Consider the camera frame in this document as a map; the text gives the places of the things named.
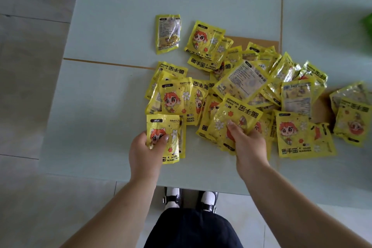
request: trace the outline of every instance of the black skirt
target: black skirt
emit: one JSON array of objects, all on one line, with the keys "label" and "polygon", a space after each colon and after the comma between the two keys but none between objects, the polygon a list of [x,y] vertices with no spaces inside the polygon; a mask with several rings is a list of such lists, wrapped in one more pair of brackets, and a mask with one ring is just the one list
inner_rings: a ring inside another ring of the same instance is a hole
[{"label": "black skirt", "polygon": [[223,217],[190,208],[169,208],[159,217],[144,248],[241,247],[231,224]]}]

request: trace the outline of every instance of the person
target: person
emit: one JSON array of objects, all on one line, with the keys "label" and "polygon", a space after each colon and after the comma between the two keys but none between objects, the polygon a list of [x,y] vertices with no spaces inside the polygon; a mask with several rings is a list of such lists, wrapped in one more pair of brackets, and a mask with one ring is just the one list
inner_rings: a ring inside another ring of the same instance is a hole
[{"label": "person", "polygon": [[[281,247],[372,247],[270,167],[266,142],[260,133],[253,130],[247,136],[231,121],[228,128],[236,141],[237,172]],[[62,247],[136,246],[168,138],[163,136],[151,150],[146,146],[146,133],[133,140],[129,150],[130,181]],[[230,223],[213,212],[217,194],[203,193],[198,210],[194,210],[179,208],[179,189],[168,188],[166,193],[166,210],[145,247],[242,247]]]}]

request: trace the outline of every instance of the floor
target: floor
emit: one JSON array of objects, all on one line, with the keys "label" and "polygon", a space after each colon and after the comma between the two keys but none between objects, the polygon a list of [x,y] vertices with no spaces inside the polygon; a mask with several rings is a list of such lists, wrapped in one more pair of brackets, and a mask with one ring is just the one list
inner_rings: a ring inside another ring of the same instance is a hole
[{"label": "floor", "polygon": [[[59,246],[124,185],[38,173],[74,3],[0,0],[0,247]],[[186,194],[191,207],[196,192]],[[162,196],[157,188],[137,247],[163,210]],[[319,206],[372,242],[372,210]],[[249,196],[220,194],[217,213],[245,247],[279,247]]]}]

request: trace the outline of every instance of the table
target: table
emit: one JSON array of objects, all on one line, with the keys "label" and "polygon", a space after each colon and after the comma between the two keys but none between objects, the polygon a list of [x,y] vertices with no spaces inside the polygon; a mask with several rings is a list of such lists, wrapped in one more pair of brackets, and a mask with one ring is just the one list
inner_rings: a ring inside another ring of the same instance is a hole
[{"label": "table", "polygon": [[[328,72],[329,86],[364,79],[372,43],[358,20],[372,0],[76,0],[49,116],[43,172],[128,181],[130,142],[146,128],[143,98],[157,61],[189,66],[183,51],[196,20],[227,35],[281,41],[283,51]],[[180,49],[156,55],[154,18],[180,14]],[[235,157],[188,126],[186,159],[165,165],[158,185],[248,194]],[[336,141],[334,158],[270,163],[317,203],[372,208],[372,142],[357,149]]]}]

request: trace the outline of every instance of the hand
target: hand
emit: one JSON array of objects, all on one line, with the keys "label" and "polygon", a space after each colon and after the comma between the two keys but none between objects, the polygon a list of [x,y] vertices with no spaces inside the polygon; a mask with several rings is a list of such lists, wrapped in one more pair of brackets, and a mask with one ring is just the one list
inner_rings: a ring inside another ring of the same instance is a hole
[{"label": "hand", "polygon": [[143,178],[158,180],[168,139],[168,134],[162,136],[152,149],[146,145],[146,132],[140,133],[133,139],[129,149],[131,180]]},{"label": "hand", "polygon": [[227,123],[227,127],[235,139],[236,169],[244,181],[261,166],[270,166],[265,138],[258,131],[253,129],[249,135],[245,135],[243,130],[232,121]]}]

